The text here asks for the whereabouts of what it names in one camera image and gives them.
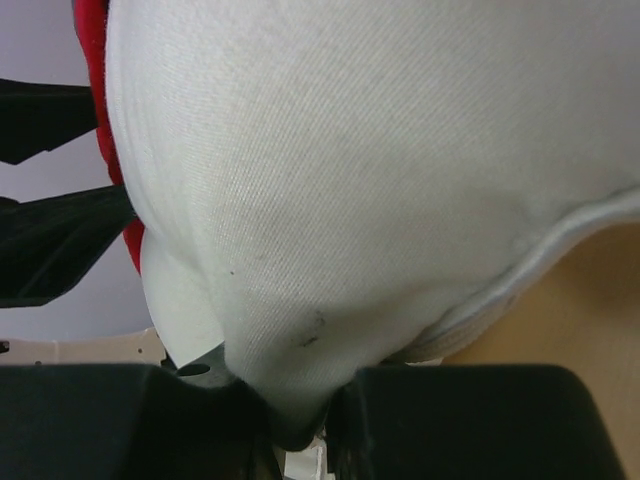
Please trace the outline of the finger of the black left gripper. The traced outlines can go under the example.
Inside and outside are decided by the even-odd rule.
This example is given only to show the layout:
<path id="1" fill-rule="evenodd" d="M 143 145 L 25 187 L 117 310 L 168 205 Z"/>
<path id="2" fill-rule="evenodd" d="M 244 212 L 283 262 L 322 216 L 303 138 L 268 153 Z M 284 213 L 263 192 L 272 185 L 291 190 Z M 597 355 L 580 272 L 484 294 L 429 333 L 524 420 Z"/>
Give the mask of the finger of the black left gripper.
<path id="1" fill-rule="evenodd" d="M 87 86 L 1 81 L 1 161 L 20 164 L 98 126 Z"/>
<path id="2" fill-rule="evenodd" d="M 1 307 L 45 305 L 72 290 L 136 214 L 122 186 L 24 203 L 1 199 Z"/>

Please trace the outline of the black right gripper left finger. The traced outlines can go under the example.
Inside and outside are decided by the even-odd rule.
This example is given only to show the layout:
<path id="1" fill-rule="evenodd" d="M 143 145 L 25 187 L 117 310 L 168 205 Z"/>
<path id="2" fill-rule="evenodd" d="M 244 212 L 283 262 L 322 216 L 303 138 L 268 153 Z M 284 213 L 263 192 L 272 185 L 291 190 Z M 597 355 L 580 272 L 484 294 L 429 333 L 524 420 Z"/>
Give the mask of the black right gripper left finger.
<path id="1" fill-rule="evenodd" d="M 263 408 L 217 347 L 151 364 L 4 366 L 4 479 L 277 479 Z"/>

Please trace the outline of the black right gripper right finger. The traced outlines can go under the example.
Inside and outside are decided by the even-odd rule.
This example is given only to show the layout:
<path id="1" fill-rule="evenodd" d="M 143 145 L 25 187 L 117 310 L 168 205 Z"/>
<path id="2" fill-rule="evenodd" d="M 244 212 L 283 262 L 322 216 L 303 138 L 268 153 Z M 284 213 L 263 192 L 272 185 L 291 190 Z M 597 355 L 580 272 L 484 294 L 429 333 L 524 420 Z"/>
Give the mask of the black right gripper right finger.
<path id="1" fill-rule="evenodd" d="M 594 400 L 553 365 L 379 366 L 335 396 L 339 479 L 622 479 Z"/>

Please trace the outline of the pink pillowcase with dark print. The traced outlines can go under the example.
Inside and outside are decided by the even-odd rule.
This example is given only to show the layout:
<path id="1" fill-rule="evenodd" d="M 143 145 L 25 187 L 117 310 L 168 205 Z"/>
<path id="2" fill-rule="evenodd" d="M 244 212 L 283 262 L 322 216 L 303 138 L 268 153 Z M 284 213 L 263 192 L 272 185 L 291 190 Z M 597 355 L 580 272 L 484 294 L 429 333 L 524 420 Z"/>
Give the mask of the pink pillowcase with dark print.
<path id="1" fill-rule="evenodd" d="M 112 183 L 123 185 L 124 180 L 106 104 L 105 55 L 108 7 L 107 0 L 78 0 L 73 1 L 72 10 L 76 35 L 87 62 L 89 87 L 98 124 L 96 128 L 98 147 Z"/>

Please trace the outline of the white pillow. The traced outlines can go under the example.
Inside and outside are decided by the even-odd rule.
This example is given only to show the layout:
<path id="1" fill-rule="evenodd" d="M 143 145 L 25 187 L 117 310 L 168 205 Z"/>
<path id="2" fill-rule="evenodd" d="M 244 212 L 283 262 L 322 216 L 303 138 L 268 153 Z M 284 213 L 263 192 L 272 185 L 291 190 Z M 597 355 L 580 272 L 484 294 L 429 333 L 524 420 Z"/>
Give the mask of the white pillow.
<path id="1" fill-rule="evenodd" d="M 105 62 L 156 330 L 289 450 L 639 217 L 635 1 L 114 1 Z"/>

